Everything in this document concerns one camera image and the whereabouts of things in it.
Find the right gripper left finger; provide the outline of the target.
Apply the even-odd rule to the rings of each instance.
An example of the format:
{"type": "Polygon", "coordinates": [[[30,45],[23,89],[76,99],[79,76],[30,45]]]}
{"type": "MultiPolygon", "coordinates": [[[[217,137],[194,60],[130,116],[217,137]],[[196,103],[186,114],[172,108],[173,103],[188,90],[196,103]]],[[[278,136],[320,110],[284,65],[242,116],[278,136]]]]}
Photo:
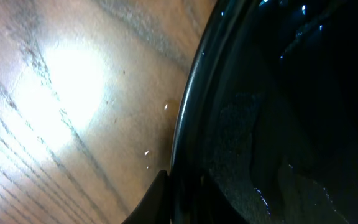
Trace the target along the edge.
{"type": "Polygon", "coordinates": [[[161,170],[134,211],[122,224],[170,224],[170,179],[161,170]]]}

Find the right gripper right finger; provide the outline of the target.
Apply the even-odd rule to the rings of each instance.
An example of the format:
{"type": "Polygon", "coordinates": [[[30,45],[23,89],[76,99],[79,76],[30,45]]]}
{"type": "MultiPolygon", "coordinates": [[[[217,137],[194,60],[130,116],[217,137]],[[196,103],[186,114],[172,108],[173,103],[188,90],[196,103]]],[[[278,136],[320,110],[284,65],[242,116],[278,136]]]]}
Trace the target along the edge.
{"type": "Polygon", "coordinates": [[[205,174],[200,177],[197,223],[248,224],[249,222],[233,208],[212,178],[205,174]]]}

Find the black round tray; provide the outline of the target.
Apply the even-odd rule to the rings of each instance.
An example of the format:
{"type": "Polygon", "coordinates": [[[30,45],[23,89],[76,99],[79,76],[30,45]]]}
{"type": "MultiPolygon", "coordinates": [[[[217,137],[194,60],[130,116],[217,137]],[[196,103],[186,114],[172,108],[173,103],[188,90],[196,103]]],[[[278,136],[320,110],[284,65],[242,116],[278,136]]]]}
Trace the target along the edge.
{"type": "Polygon", "coordinates": [[[358,223],[358,0],[217,1],[171,159],[173,223],[208,175],[249,223],[358,223]]]}

